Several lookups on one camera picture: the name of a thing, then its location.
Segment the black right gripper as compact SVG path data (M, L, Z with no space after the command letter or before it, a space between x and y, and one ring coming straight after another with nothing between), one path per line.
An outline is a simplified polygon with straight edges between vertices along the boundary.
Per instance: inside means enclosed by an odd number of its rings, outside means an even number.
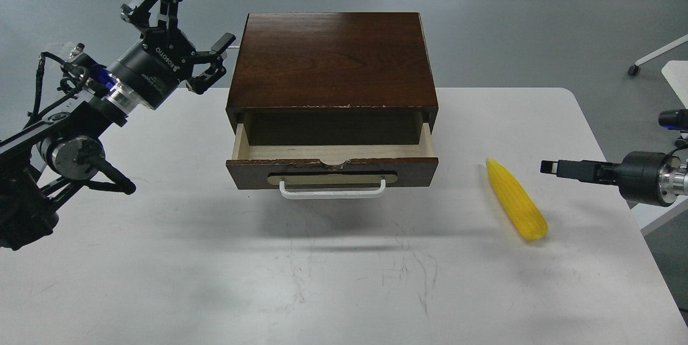
M632 152L622 163L595 161L541 161L540 172L560 178L613 184L629 202L669 206L682 195L682 163L677 156Z

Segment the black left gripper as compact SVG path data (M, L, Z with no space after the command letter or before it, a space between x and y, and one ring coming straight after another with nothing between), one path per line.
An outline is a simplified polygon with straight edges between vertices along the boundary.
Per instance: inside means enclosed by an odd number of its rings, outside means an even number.
M131 88L150 109L157 109L185 79L188 90L203 95L226 75L226 50L236 36L226 32L209 51L196 53L196 46L178 29L177 12L183 0L132 0L121 5L120 18L142 35L110 65L110 73ZM159 6L157 24L150 23L152 9ZM200 75L192 67L208 64Z

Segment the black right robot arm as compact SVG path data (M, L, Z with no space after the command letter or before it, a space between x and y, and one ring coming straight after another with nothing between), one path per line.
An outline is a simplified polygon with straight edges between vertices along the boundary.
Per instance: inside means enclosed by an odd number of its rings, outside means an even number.
M675 155L679 150L686 150L686 141L669 153L631 152L621 163L543 160L540 171L584 183L617 186L629 202L670 206L687 192L686 161Z

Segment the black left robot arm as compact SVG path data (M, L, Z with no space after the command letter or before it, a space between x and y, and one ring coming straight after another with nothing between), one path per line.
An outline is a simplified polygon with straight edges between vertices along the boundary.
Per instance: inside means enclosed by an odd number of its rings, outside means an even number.
M157 109L186 83L203 94L226 74L226 32L199 51L178 26L183 0L133 0L123 21L140 38L106 67L77 44L67 59L39 55L34 106L20 132L2 141L2 247L19 250L53 233L57 211L80 189L135 193L106 160L100 136L144 105Z

